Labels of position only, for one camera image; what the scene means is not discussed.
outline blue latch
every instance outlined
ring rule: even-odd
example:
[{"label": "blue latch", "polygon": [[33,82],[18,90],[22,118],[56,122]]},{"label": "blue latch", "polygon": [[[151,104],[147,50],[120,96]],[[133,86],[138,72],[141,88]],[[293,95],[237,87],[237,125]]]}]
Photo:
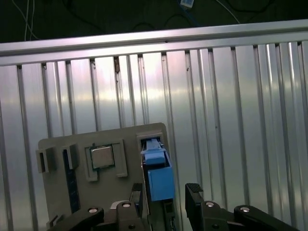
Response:
[{"label": "blue latch", "polygon": [[149,139],[141,154],[144,156],[144,169],[148,172],[151,200],[173,199],[175,195],[173,172],[166,149],[158,139]]}]

